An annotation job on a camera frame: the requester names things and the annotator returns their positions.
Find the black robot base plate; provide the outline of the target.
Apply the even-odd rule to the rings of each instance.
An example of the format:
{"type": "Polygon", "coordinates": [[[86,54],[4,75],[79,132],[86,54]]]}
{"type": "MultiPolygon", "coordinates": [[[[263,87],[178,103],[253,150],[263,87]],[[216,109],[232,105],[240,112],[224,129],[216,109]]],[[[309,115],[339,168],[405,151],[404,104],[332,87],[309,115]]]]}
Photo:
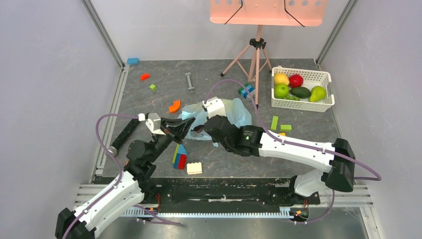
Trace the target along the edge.
{"type": "Polygon", "coordinates": [[[280,207],[320,204],[318,192],[305,198],[288,178],[151,178],[141,201],[162,213],[275,213],[280,207]]]}

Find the light blue plastic bag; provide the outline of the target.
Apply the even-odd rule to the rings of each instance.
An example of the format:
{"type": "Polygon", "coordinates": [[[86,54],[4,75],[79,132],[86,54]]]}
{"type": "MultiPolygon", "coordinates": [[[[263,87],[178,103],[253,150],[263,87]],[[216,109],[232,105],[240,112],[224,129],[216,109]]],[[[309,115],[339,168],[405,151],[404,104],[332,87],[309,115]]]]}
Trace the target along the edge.
{"type": "MultiPolygon", "coordinates": [[[[249,110],[244,106],[240,98],[234,100],[222,99],[225,106],[226,116],[231,124],[237,127],[251,125],[252,116],[249,110]]],[[[201,127],[207,121],[208,113],[203,109],[202,103],[185,105],[182,107],[178,119],[195,118],[195,121],[190,127],[189,133],[185,136],[190,140],[210,141],[211,137],[201,127]]]]}

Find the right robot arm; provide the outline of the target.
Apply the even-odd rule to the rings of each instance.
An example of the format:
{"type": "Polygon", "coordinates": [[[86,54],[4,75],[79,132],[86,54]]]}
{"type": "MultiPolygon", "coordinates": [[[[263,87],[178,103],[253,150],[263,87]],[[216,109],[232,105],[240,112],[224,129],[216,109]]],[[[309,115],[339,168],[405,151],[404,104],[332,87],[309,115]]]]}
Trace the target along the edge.
{"type": "Polygon", "coordinates": [[[209,118],[204,130],[227,152],[243,157],[281,158],[313,167],[311,172],[290,179],[287,195],[293,203],[300,203],[314,192],[327,188],[353,191],[354,163],[328,152],[344,152],[352,157],[353,152],[343,139],[338,138],[334,144],[295,139],[265,132],[254,125],[236,127],[223,116],[209,118]]]}

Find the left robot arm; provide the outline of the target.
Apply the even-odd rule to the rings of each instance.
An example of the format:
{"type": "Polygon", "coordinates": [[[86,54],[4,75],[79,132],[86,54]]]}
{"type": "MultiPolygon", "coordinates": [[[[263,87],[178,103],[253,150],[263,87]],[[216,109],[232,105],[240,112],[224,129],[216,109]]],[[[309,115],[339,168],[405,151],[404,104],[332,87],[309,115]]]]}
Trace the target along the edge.
{"type": "Polygon", "coordinates": [[[130,122],[108,149],[98,137],[101,147],[112,160],[125,141],[143,121],[152,134],[149,142],[134,141],[125,166],[119,165],[119,174],[93,198],[75,210],[64,208],[58,215],[55,237],[58,239],[95,239],[124,211],[140,202],[150,203],[156,198],[156,189],[149,178],[156,169],[154,161],[172,143],[182,143],[195,121],[166,119],[156,113],[126,115],[130,122]]]}

